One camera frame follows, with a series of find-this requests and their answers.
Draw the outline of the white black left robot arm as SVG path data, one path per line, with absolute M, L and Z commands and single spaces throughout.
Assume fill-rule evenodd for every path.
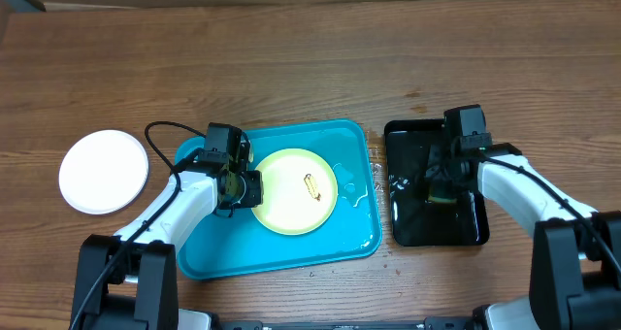
M 262 202 L 249 169 L 251 142 L 240 128 L 211 123 L 204 144 L 168 165 L 169 181 L 130 224 L 91 235 L 79 252 L 70 329 L 213 329 L 213 315 L 179 305 L 176 258 L 208 215 Z

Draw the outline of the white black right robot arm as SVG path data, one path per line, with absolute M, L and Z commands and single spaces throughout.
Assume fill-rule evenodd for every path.
M 533 240 L 529 292 L 475 310 L 470 329 L 617 329 L 620 326 L 620 213 L 601 213 L 540 175 L 515 146 L 496 144 L 478 105 L 443 114 L 430 152 L 428 199 L 479 195 Z

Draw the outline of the white plate with sauce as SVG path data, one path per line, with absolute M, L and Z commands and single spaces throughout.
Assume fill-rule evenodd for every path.
M 101 130 L 78 140 L 58 173 L 63 199 L 88 215 L 106 215 L 132 203 L 147 183 L 147 152 L 132 135 Z

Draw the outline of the yellow plate with sauce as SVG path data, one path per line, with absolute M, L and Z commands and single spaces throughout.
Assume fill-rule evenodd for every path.
M 338 199 L 334 171 L 319 155 L 302 148 L 278 150 L 256 167 L 261 173 L 262 203 L 257 220 L 281 235 L 309 233 L 332 214 Z

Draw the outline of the yellow green scrub sponge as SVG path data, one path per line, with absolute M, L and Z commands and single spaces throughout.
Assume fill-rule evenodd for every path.
M 428 201 L 436 204 L 455 204 L 457 194 L 450 181 L 432 181 L 429 184 Z

